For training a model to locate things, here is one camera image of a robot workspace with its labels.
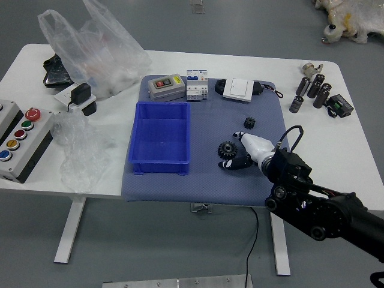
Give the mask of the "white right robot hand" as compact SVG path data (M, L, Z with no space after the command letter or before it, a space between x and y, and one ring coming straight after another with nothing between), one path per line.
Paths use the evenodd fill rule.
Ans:
M275 146L272 142L243 131L233 133L233 137L240 141L246 155L235 158L237 152L235 144L230 141L222 142L218 147L218 155L223 161L219 162L218 166L226 170L239 170L256 165L262 173L266 173L275 154Z

